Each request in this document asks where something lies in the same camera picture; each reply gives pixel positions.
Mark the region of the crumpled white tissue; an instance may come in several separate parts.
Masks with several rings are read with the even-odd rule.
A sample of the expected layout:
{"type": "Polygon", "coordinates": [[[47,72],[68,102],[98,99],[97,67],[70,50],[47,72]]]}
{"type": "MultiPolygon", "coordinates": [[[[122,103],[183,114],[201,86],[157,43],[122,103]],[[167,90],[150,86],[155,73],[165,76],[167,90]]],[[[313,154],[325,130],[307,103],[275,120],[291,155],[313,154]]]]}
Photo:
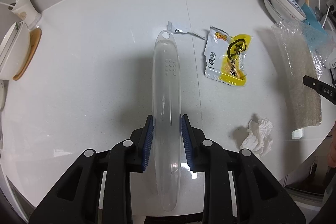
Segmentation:
{"type": "Polygon", "coordinates": [[[272,149],[272,129],[273,124],[268,118],[250,120],[247,128],[248,136],[243,140],[240,149],[249,149],[258,158],[265,156],[272,149]]]}

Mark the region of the clear plastic toothbrush case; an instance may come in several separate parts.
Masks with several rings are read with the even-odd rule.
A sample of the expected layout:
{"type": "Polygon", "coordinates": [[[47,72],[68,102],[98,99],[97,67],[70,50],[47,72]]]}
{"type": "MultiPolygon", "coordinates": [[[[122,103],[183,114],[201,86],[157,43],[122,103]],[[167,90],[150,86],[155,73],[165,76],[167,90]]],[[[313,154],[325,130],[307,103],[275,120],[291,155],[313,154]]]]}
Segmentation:
{"type": "Polygon", "coordinates": [[[152,76],[153,148],[159,200],[164,211],[175,209],[181,178],[181,77],[173,34],[157,36],[152,76]]]}

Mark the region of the clear bubble wrap sheet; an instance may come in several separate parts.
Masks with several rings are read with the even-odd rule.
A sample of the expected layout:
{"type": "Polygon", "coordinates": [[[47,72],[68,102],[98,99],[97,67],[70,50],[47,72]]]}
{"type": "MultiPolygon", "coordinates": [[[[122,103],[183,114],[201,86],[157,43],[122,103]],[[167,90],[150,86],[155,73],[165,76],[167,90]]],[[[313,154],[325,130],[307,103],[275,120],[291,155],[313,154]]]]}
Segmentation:
{"type": "Polygon", "coordinates": [[[271,30],[284,62],[294,129],[319,126],[322,121],[321,97],[303,84],[303,78],[321,78],[335,43],[326,33],[306,23],[283,20],[274,24],[271,30]]]}

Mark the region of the wooden coaster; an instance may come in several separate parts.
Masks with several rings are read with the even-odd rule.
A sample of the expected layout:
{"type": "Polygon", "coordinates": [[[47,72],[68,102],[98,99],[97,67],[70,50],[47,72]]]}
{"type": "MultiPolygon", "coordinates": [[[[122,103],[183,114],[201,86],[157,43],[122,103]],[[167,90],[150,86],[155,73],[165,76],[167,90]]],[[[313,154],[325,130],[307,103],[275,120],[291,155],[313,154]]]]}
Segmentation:
{"type": "Polygon", "coordinates": [[[15,81],[19,80],[27,70],[31,60],[34,57],[35,52],[37,51],[37,47],[41,40],[41,36],[42,36],[42,30],[39,27],[30,31],[30,49],[26,58],[26,62],[22,65],[21,70],[13,77],[13,80],[15,81]]]}

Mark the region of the blue patterned white bowl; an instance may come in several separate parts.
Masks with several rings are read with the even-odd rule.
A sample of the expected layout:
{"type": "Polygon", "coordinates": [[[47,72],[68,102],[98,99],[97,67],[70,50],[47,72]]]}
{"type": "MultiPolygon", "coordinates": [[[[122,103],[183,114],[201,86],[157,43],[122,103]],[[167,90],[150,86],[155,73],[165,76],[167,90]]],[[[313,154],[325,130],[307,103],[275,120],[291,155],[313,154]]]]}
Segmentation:
{"type": "Polygon", "coordinates": [[[270,0],[273,8],[288,22],[303,22],[306,15],[295,0],[270,0]]]}

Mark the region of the yellow white snack wrapper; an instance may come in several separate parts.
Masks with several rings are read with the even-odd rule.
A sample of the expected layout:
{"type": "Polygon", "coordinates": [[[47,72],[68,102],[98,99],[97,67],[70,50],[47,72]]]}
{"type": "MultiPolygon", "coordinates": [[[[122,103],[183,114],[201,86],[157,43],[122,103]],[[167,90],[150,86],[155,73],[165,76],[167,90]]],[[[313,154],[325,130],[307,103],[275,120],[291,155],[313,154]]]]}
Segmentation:
{"type": "Polygon", "coordinates": [[[205,77],[231,86],[244,86],[246,74],[244,59],[252,36],[227,32],[210,27],[204,51],[205,77]]]}

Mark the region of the blue rimmed plate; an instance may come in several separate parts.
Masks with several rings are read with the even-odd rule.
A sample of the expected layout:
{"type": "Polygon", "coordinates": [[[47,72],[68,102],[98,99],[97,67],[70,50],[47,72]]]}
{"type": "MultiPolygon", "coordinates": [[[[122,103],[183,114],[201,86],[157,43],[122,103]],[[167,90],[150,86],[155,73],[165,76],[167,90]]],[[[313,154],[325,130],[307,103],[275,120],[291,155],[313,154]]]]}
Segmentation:
{"type": "Polygon", "coordinates": [[[264,0],[264,5],[274,22],[279,23],[284,21],[284,18],[272,6],[270,0],[264,0]]]}

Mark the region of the blue plastic utensil holder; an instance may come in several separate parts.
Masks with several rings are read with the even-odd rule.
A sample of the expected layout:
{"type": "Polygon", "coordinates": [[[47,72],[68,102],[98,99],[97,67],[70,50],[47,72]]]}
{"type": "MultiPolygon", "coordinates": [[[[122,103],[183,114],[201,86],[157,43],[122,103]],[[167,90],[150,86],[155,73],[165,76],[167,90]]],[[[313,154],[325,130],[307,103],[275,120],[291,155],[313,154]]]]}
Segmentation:
{"type": "Polygon", "coordinates": [[[309,5],[307,5],[306,3],[304,3],[301,6],[303,12],[305,13],[306,19],[303,20],[303,22],[305,24],[307,24],[308,26],[311,26],[312,28],[314,28],[315,30],[327,35],[327,32],[322,28],[322,26],[320,25],[319,21],[317,20],[315,13],[313,12],[312,8],[310,8],[309,5]]]}

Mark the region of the torn silver wrapper strip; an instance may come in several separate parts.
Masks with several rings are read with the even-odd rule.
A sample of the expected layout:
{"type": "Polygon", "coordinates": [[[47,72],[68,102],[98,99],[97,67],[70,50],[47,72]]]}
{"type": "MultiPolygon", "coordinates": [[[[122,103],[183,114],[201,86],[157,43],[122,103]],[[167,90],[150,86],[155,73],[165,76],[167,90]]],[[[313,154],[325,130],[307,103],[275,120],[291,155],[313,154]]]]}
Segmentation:
{"type": "Polygon", "coordinates": [[[167,29],[173,34],[189,34],[189,35],[192,35],[192,36],[196,36],[197,38],[200,38],[202,40],[206,40],[206,38],[204,36],[201,36],[200,34],[197,34],[196,32],[193,32],[192,30],[190,30],[188,28],[176,25],[171,21],[168,21],[167,29]]]}

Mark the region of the white bowl with lid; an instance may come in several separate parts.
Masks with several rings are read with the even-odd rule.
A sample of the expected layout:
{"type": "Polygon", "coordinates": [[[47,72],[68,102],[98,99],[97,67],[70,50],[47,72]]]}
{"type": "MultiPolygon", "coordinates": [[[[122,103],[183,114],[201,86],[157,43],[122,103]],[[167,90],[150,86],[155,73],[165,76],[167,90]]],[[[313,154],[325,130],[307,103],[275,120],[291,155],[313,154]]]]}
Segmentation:
{"type": "Polygon", "coordinates": [[[11,80],[23,68],[30,51],[30,32],[25,22],[19,22],[19,28],[11,46],[1,62],[1,80],[11,80]]]}

